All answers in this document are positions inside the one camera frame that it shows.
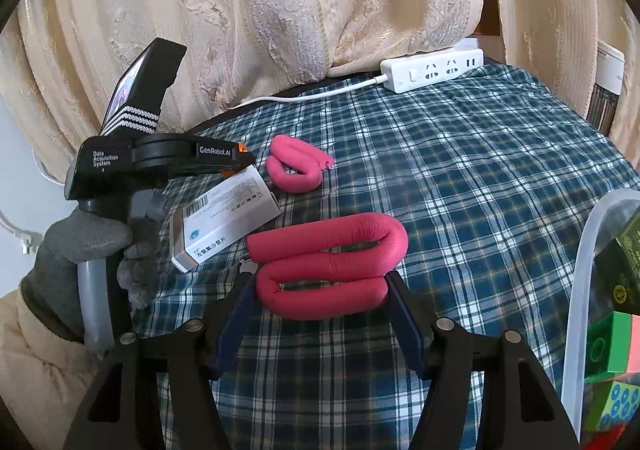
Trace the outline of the beige jacket sleeve forearm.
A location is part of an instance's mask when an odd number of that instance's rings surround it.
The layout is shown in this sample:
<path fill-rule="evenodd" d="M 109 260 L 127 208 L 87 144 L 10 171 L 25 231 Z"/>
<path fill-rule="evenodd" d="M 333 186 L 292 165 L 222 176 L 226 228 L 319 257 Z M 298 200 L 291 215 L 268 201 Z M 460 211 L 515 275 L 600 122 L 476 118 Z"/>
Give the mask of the beige jacket sleeve forearm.
<path fill-rule="evenodd" d="M 58 337 L 16 289 L 1 298 L 1 399 L 36 449 L 61 449 L 99 363 Z"/>

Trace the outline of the grey gloved left hand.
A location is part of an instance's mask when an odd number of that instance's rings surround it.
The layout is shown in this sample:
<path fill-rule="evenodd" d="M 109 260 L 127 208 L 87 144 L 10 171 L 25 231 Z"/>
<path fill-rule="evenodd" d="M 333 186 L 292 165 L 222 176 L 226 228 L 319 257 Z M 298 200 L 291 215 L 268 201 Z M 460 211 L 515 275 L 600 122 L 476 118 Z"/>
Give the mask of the grey gloved left hand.
<path fill-rule="evenodd" d="M 44 235 L 35 265 L 20 284 L 29 310 L 50 331 L 64 340 L 81 343 L 77 266 L 119 253 L 117 282 L 128 293 L 134 309 L 150 306 L 158 288 L 156 254 L 160 225 L 149 218 L 134 218 L 126 225 L 75 209 L 55 222 Z"/>

